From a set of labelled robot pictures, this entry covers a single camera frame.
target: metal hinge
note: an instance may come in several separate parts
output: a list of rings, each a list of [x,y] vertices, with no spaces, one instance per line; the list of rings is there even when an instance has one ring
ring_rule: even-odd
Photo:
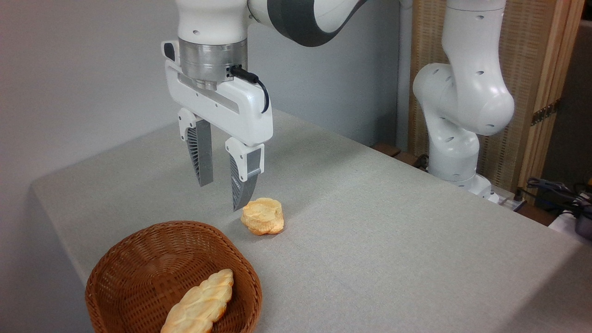
[[[561,99],[559,98],[558,100],[554,101],[553,103],[547,105],[546,107],[540,109],[539,111],[535,112],[532,115],[532,121],[530,122],[531,126],[534,126],[540,122],[542,122],[544,119],[549,118],[553,113],[556,113],[557,111],[559,111],[559,108],[561,106]]]

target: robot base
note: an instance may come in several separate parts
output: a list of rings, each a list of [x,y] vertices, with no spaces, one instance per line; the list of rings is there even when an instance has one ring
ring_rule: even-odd
[[[449,181],[449,183],[461,187],[464,190],[485,198],[493,203],[499,203],[500,197],[491,188],[491,182],[482,175],[475,174],[473,177],[463,181]]]

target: table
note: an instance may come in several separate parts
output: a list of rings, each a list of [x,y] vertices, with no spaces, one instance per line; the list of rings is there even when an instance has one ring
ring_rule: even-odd
[[[283,204],[279,235],[252,235],[232,212],[227,135],[215,128],[203,188],[174,124],[33,191],[82,283],[139,229],[217,227],[261,280],[258,332],[592,330],[588,246],[280,111],[274,123],[253,198]]]

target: black cable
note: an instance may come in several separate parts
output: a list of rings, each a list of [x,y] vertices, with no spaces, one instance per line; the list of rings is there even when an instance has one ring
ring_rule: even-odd
[[[564,201],[561,204],[569,206],[572,202],[571,201]],[[563,208],[561,207],[550,207],[550,208],[545,208],[546,212],[549,213],[554,213],[556,211],[556,213],[559,213],[561,210],[563,210]]]
[[[556,195],[568,200],[577,200],[573,193],[565,184],[557,181],[547,181],[540,178],[531,177],[526,181],[527,188],[540,188],[555,193]]]
[[[544,203],[546,203],[546,204],[550,204],[551,206],[556,206],[556,207],[562,208],[562,209],[564,209],[564,210],[569,210],[569,211],[571,211],[572,213],[574,213],[574,216],[575,216],[575,215],[577,215],[577,216],[584,215],[585,217],[587,217],[587,218],[589,218],[589,219],[592,219],[592,215],[590,215],[590,214],[589,214],[588,212],[586,212],[584,209],[580,208],[580,206],[579,206],[579,205],[575,205],[575,206],[566,206],[566,205],[563,205],[563,204],[554,203],[554,202],[551,202],[551,201],[547,201],[547,200],[545,200],[545,199],[542,199],[541,197],[537,196],[536,194],[532,194],[532,193],[530,193],[530,192],[528,192],[528,191],[525,191],[525,190],[524,190],[524,188],[521,188],[521,187],[519,187],[517,190],[518,190],[520,193],[528,194],[529,196],[531,196],[531,197],[535,198],[535,200],[540,200],[540,201],[542,201],[542,202],[544,202]]]
[[[241,78],[243,80],[248,81],[248,83],[258,84],[261,86],[261,89],[263,89],[263,93],[265,95],[265,106],[263,108],[263,111],[261,111],[261,113],[265,113],[269,109],[269,93],[267,92],[267,88],[265,88],[265,85],[263,84],[263,82],[261,82],[259,77],[257,75],[255,75],[254,73],[250,73],[250,72],[244,70],[242,68],[242,65],[239,65],[239,66],[234,65],[230,68],[227,68],[226,70],[229,71],[230,74],[232,74],[238,78]]]
[[[261,89],[263,89],[263,93],[265,94],[265,107],[263,108],[263,111],[261,111],[261,113],[265,113],[267,109],[269,109],[269,93],[261,80],[257,80],[257,83],[261,86]]]

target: woven wooden screen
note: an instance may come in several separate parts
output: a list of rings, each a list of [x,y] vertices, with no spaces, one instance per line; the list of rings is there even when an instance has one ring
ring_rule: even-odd
[[[554,116],[549,113],[549,117],[544,117],[538,129],[538,124],[532,126],[533,115],[561,95],[583,1],[508,0],[506,3],[500,36],[500,63],[516,109],[504,131],[480,137],[477,168],[494,185],[514,190],[519,179],[542,172]],[[416,0],[413,3],[412,79],[428,63],[448,63],[441,42],[445,9],[443,0]],[[425,119],[412,93],[409,150],[421,155],[428,153],[428,146]],[[523,170],[523,165],[531,167]]]

